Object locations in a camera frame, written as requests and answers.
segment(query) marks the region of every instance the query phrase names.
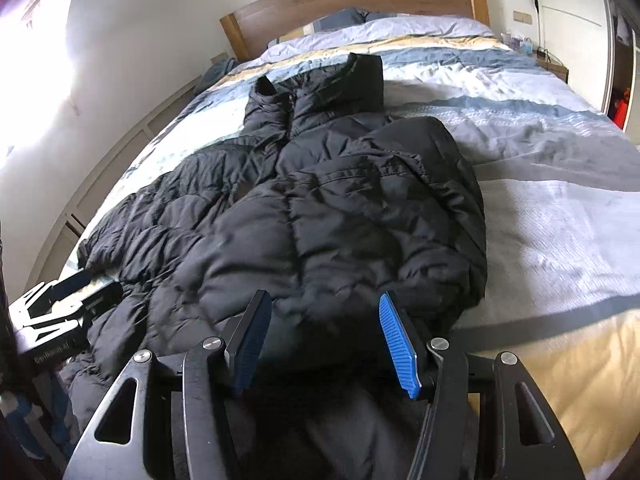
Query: nightstand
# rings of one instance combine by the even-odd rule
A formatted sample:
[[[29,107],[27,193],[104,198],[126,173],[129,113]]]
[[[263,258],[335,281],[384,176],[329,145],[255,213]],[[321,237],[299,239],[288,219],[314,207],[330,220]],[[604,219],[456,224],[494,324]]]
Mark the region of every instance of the nightstand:
[[[536,63],[539,66],[541,66],[545,70],[548,70],[549,72],[556,74],[556,76],[558,76],[558,78],[560,78],[565,83],[569,82],[569,69],[562,63],[560,63],[559,61],[554,61],[549,56],[545,56],[545,54],[537,51],[533,53],[532,57],[536,60]]]

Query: pillow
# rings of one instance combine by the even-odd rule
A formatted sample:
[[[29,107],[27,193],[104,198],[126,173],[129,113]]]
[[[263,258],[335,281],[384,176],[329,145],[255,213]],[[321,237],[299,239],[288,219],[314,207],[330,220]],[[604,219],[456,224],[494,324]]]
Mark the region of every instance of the pillow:
[[[307,23],[306,25],[298,27],[287,34],[283,34],[279,38],[271,40],[267,44],[267,47],[282,43],[283,41],[292,40],[293,38],[308,36],[309,34],[321,32],[323,30],[338,30],[340,28],[351,27],[351,25],[361,25],[365,23],[366,16],[368,14],[368,10],[359,9],[357,7],[348,7],[347,9],[338,10],[338,12],[323,16],[318,20],[313,20],[311,23]]]

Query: bright window light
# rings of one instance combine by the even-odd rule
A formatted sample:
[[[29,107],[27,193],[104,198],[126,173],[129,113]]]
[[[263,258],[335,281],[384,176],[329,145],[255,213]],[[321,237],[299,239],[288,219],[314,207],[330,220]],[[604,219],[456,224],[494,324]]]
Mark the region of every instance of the bright window light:
[[[70,96],[70,4],[40,0],[30,20],[9,15],[0,21],[0,164],[14,148],[37,142]]]

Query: blue gripper pad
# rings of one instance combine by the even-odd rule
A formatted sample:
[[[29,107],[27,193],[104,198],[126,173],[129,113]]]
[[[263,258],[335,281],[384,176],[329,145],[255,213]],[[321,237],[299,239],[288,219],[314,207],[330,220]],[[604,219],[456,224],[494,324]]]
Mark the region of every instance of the blue gripper pad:
[[[415,399],[422,387],[418,378],[418,357],[402,326],[398,311],[386,293],[380,297],[379,313],[382,332],[385,333],[386,345],[394,361],[400,386],[407,390],[409,397]]]
[[[258,290],[225,350],[230,386],[236,395],[251,385],[270,322],[271,297],[266,291]]]

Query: black puffer jacket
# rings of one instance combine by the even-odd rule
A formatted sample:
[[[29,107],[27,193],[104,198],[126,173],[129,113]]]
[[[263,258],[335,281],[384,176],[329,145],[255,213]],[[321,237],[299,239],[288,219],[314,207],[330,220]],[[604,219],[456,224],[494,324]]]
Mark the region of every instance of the black puffer jacket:
[[[64,371],[82,426],[136,350],[184,352],[263,288],[274,312],[234,433],[245,472],[406,472],[419,418],[389,374],[378,300],[394,290],[444,332],[484,293],[485,228],[474,173],[443,124],[382,110],[379,57],[276,85],[261,77],[239,137],[102,220],[79,261],[119,269],[126,298]]]

